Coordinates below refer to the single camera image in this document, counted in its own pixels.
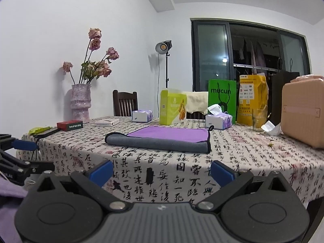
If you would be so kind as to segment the purple and grey towel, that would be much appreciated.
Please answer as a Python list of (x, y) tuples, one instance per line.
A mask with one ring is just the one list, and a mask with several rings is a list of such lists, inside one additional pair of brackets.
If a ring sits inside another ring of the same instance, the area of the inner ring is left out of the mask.
[(210, 131), (206, 128), (173, 128), (150, 126), (128, 134), (112, 132), (106, 135), (108, 145), (194, 154), (211, 152)]

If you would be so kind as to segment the black flat pouch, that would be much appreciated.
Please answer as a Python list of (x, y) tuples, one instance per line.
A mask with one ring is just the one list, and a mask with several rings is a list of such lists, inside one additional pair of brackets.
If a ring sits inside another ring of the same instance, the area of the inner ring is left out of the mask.
[(41, 133), (34, 134), (33, 137), (35, 139), (42, 139), (42, 138), (49, 137), (50, 135), (53, 135), (55, 133), (58, 133), (59, 131), (60, 131), (60, 129), (58, 129), (58, 128), (50, 128), (50, 129), (43, 131)]

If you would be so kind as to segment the yellow green cloth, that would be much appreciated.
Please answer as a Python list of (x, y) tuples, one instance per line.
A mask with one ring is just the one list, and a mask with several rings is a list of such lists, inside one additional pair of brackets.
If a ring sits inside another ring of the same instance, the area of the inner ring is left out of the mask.
[(29, 135), (38, 135), (40, 133), (43, 133), (47, 130), (50, 130), (51, 127), (50, 126), (46, 126), (46, 127), (34, 127), (32, 129), (29, 130)]

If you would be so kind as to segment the red flat box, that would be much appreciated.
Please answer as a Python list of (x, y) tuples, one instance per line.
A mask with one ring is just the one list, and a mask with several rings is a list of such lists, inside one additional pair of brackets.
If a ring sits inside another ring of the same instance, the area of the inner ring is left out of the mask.
[(66, 132), (73, 131), (76, 129), (82, 129), (83, 121), (69, 120), (69, 121), (57, 122), (56, 127), (57, 127), (57, 129), (60, 129), (61, 131), (66, 131)]

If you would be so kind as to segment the purple textured vase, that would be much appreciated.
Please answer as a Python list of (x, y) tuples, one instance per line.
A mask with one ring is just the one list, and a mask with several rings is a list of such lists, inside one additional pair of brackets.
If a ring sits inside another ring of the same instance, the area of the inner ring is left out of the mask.
[(84, 124), (90, 122), (89, 108), (91, 107), (90, 84), (72, 85), (70, 107), (72, 119), (82, 121)]

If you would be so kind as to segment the white flat box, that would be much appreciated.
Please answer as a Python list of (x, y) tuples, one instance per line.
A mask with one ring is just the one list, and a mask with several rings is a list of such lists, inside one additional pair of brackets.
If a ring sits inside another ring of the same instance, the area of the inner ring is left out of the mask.
[(112, 127), (112, 126), (118, 124), (119, 121), (120, 120), (118, 118), (105, 118), (105, 119), (96, 121), (94, 124), (97, 126), (101, 126), (101, 127)]

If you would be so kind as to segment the white paper receipt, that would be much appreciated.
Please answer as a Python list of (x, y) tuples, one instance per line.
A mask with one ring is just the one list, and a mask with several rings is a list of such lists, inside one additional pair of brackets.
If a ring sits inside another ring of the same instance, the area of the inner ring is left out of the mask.
[(271, 136), (276, 136), (281, 133), (281, 124), (274, 125), (271, 121), (267, 121), (264, 125), (261, 126), (261, 129)]

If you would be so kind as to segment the drinking glass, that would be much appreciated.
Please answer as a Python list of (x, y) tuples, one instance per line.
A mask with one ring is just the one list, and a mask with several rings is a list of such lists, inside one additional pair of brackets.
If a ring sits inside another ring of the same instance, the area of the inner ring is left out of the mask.
[(268, 109), (253, 109), (252, 111), (252, 128), (254, 131), (262, 131), (261, 127), (267, 121)]

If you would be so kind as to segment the pink hard case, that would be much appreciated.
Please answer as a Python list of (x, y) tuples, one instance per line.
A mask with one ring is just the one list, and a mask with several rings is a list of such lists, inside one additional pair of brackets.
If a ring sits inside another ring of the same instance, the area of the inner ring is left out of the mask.
[(281, 130), (313, 148), (323, 149), (323, 76), (299, 76), (282, 88)]

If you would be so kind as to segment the calligraphy print tablecloth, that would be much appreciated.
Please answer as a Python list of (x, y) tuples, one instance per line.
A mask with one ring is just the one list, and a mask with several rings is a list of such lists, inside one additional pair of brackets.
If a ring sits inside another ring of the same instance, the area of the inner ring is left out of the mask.
[(105, 189), (130, 202), (193, 202), (219, 189), (210, 165), (219, 160), (234, 170), (256, 176), (280, 171), (302, 202), (323, 196), (323, 151), (289, 137), (270, 136), (248, 126), (234, 125), (211, 133), (211, 152), (191, 154), (111, 146), (107, 134), (128, 134), (143, 128), (129, 117), (111, 127), (91, 122), (82, 129), (58, 132), (37, 141), (39, 150), (18, 151), (20, 159), (53, 161), (55, 172), (68, 175), (112, 161), (114, 173)]

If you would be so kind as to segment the purple tissue pack right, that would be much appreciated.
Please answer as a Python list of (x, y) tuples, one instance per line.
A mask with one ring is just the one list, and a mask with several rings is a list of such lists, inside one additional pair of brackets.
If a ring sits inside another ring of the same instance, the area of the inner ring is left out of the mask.
[(223, 112), (218, 104), (208, 107), (209, 114), (205, 116), (205, 127), (224, 130), (232, 127), (232, 116), (226, 111)]

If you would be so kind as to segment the purple tissue pack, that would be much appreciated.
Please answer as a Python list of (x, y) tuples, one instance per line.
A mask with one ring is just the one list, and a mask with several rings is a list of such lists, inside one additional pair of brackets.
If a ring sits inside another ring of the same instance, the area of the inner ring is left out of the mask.
[(224, 130), (232, 127), (232, 116), (226, 111), (223, 112), (218, 104), (208, 107), (209, 114), (205, 116), (205, 127)]
[(132, 122), (147, 123), (153, 119), (151, 110), (134, 110), (132, 112)]

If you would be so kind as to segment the dark wooden chair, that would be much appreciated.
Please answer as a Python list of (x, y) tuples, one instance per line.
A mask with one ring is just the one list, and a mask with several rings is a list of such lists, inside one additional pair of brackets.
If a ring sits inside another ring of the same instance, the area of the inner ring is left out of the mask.
[(119, 92), (113, 90), (114, 116), (130, 117), (138, 110), (137, 92)]

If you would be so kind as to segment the purple tissue pack left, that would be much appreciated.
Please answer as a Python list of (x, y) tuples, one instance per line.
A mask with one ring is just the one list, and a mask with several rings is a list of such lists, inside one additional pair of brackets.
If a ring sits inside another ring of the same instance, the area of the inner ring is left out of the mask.
[(147, 123), (153, 119), (151, 110), (134, 110), (132, 112), (132, 122)]

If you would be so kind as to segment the yellow paper bag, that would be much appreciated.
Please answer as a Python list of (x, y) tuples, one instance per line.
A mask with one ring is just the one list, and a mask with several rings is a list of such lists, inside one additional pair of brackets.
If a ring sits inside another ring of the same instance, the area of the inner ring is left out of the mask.
[(264, 75), (240, 75), (237, 123), (252, 126), (253, 109), (268, 108), (268, 92)]

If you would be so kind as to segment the green mucun paper bag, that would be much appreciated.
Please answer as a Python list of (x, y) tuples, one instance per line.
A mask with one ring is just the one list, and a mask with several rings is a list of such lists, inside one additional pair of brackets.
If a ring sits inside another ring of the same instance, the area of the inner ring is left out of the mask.
[(218, 104), (222, 112), (232, 116), (232, 123), (236, 123), (237, 113), (237, 86), (233, 80), (209, 80), (208, 105)]

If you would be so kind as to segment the cream garment on chair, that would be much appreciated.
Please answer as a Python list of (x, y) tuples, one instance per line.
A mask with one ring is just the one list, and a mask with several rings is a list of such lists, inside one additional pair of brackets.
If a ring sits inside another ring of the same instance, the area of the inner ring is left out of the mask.
[(208, 113), (208, 92), (182, 92), (187, 96), (186, 111), (189, 114), (200, 112)]

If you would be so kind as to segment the lime green carton box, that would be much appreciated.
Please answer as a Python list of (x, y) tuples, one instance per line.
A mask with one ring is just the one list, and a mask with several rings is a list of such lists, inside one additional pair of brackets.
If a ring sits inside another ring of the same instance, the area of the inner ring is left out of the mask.
[(186, 119), (187, 95), (177, 90), (162, 90), (160, 93), (159, 124), (169, 126)]

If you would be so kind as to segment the hanging clothes on rack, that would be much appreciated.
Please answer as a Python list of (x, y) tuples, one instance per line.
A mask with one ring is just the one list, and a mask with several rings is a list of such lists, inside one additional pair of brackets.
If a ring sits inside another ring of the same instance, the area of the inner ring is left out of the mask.
[(236, 75), (254, 75), (265, 72), (265, 64), (257, 64), (256, 47), (251, 38), (231, 36), (233, 67)]

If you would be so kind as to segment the black framed sliding window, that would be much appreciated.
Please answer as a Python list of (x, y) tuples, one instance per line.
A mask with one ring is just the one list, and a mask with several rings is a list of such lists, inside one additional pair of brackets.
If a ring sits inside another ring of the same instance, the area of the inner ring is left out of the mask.
[(194, 91), (206, 91), (211, 79), (311, 71), (306, 38), (291, 31), (238, 20), (193, 19), (191, 35)]

